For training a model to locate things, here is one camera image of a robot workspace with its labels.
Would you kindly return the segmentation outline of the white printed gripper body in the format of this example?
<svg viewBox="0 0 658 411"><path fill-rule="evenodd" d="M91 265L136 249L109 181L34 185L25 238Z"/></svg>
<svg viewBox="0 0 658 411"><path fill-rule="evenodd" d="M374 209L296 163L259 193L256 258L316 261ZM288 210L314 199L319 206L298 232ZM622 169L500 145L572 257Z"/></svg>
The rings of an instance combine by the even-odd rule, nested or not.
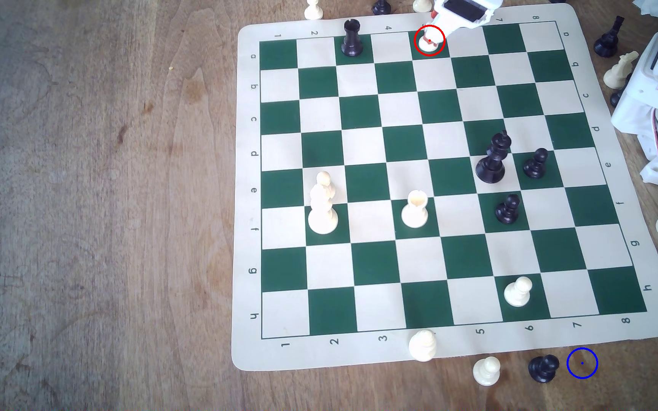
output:
<svg viewBox="0 0 658 411"><path fill-rule="evenodd" d="M433 25L442 32L473 29L490 21L503 1L435 1Z"/></svg>

